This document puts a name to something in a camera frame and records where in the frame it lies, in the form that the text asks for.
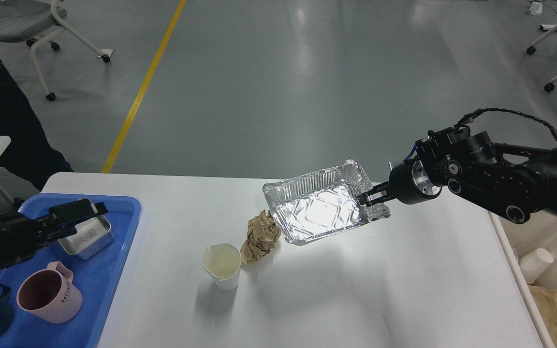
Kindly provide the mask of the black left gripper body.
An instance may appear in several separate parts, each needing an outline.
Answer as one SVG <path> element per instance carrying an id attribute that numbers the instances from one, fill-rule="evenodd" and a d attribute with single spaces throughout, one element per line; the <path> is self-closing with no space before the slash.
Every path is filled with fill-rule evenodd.
<path id="1" fill-rule="evenodd" d="M 43 241 L 45 223 L 20 212 L 0 215 L 0 270 L 31 260 Z"/>

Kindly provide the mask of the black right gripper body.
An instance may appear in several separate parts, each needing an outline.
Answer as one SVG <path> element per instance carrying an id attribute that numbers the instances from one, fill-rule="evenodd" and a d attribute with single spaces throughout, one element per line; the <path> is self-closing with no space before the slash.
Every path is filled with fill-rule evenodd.
<path id="1" fill-rule="evenodd" d="M 409 174 L 398 180 L 388 180 L 388 192 L 401 203 L 414 204 L 433 200 L 440 196 L 442 187 L 435 185 L 420 160 L 409 160 Z"/>

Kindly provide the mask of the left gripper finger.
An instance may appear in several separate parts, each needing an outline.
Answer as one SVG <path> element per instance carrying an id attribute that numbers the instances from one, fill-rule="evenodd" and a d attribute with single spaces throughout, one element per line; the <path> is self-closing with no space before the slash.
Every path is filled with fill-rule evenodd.
<path id="1" fill-rule="evenodd" d="M 59 239 L 75 235 L 78 229 L 87 225 L 91 220 L 80 220 L 73 222 L 60 223 L 57 226 L 50 226 L 42 231 L 42 242 L 55 242 Z"/>
<path id="2" fill-rule="evenodd" d="M 107 213 L 108 209 L 102 202 L 77 200 L 50 207 L 48 214 L 42 216 L 42 225 L 49 231 L 65 229 Z"/>

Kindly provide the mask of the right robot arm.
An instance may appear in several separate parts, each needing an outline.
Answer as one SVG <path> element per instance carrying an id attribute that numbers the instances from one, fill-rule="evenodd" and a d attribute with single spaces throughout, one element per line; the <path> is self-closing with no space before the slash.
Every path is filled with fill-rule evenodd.
<path id="1" fill-rule="evenodd" d="M 359 194 L 359 203 L 420 203 L 448 187 L 516 224 L 526 223 L 534 212 L 557 215 L 557 148 L 507 145 L 491 141 L 484 131 L 471 134 L 468 123 L 486 112 L 478 109 L 451 127 L 429 130 L 391 170 L 389 180 Z M 550 123 L 522 112 L 517 115 L 546 126 L 557 142 L 557 130 Z"/>

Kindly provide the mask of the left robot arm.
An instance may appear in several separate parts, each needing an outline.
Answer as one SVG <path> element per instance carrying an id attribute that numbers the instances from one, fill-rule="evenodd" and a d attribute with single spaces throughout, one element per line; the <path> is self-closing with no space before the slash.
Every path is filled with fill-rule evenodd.
<path id="1" fill-rule="evenodd" d="M 115 239 L 107 214 L 104 203 L 89 198 L 43 209 L 39 217 L 0 214 L 0 273 L 56 256 L 91 258 Z"/>

